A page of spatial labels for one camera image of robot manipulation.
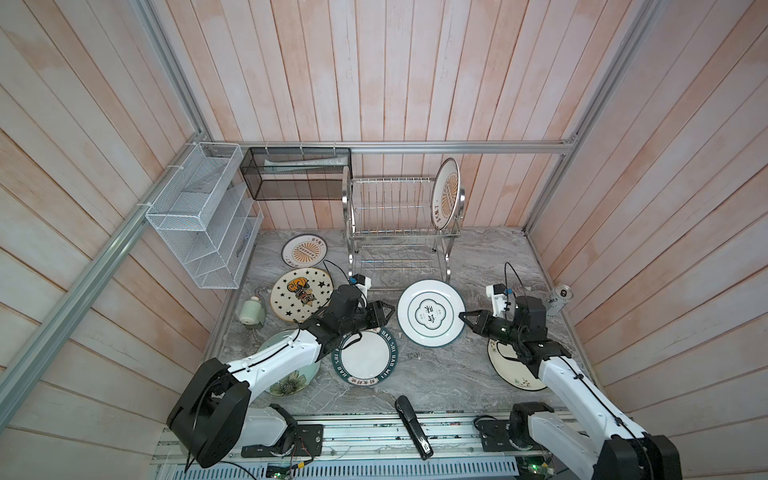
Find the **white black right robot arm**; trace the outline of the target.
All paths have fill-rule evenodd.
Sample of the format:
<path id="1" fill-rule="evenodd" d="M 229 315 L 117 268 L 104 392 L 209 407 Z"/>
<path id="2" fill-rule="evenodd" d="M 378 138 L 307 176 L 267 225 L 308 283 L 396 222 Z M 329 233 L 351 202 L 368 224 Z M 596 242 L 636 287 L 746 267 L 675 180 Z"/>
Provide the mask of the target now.
<path id="1" fill-rule="evenodd" d="M 513 406 L 509 441 L 517 448 L 541 446 L 580 479 L 681 479 L 677 447 L 652 435 L 614 405 L 583 373 L 568 350 L 548 334 L 543 302 L 522 296 L 514 305 L 493 297 L 494 310 L 461 312 L 470 329 L 512 347 L 517 361 L 566 405 L 585 433 L 566 425 L 543 402 Z"/>

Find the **white plate green clover design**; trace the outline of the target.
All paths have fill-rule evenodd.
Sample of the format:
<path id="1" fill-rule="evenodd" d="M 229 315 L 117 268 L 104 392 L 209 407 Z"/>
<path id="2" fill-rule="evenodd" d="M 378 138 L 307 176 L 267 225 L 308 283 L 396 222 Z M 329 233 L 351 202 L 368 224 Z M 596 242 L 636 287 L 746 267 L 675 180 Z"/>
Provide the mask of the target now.
<path id="1" fill-rule="evenodd" d="M 411 341 L 427 348 L 451 344 L 465 324 L 459 314 L 465 311 L 463 298 L 449 284 L 439 280 L 421 280 L 408 286 L 397 306 L 401 331 Z"/>

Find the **white plate orange sunburst design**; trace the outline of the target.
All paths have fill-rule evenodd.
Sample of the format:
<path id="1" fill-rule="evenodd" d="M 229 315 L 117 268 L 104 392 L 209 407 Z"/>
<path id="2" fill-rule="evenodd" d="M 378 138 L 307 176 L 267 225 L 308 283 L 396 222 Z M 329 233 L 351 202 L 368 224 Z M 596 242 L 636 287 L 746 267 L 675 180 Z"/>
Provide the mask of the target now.
<path id="1" fill-rule="evenodd" d="M 454 218 L 458 209 L 460 170 L 454 158 L 441 164 L 433 182 L 430 214 L 433 226 L 442 230 Z"/>

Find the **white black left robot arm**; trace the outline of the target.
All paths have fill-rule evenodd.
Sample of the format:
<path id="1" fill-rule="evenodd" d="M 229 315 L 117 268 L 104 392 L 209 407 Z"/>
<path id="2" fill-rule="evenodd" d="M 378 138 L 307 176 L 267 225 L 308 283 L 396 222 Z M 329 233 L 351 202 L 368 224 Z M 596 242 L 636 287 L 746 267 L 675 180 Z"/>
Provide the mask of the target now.
<path id="1" fill-rule="evenodd" d="M 283 442 L 293 418 L 276 404 L 250 414 L 251 402 L 340 348 L 347 337 L 386 326 L 395 311 L 386 302 L 368 301 L 365 288 L 343 284 L 282 343 L 230 363 L 203 362 L 166 421 L 188 452 L 186 465 L 209 468 L 237 446 Z"/>

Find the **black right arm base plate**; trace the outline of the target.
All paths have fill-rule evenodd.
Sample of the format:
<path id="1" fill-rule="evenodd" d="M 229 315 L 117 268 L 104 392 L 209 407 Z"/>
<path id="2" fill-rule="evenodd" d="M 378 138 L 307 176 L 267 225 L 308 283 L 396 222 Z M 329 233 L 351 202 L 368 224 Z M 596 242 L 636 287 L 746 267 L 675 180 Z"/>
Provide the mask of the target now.
<path id="1" fill-rule="evenodd" d="M 551 450 L 533 440 L 531 420 L 499 420 L 489 415 L 481 415 L 473 420 L 473 426 L 480 436 L 484 452 L 531 452 L 541 451 L 547 454 Z"/>

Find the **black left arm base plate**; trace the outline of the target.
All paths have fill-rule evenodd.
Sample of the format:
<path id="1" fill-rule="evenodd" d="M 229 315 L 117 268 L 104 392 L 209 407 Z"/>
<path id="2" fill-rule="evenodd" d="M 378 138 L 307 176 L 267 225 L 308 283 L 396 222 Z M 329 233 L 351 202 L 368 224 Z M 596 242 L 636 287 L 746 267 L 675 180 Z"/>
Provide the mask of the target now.
<path id="1" fill-rule="evenodd" d="M 324 426 L 299 423 L 278 404 L 250 409 L 235 446 L 243 458 L 284 458 L 291 454 L 313 458 L 322 451 Z"/>

